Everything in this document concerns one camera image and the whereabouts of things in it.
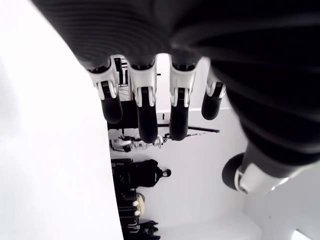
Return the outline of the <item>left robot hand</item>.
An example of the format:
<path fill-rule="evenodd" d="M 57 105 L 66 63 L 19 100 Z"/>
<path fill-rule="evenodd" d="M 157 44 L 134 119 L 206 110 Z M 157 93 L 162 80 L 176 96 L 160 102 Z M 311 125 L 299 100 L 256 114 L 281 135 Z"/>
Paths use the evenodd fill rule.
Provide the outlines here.
<path fill-rule="evenodd" d="M 88 72 L 105 120 L 122 105 L 123 55 L 141 139 L 158 135 L 158 54 L 169 55 L 172 139 L 183 140 L 201 58 L 210 59 L 202 116 L 227 95 L 248 139 L 222 171 L 229 188 L 266 194 L 320 160 L 320 3 L 317 0 L 36 0 Z"/>

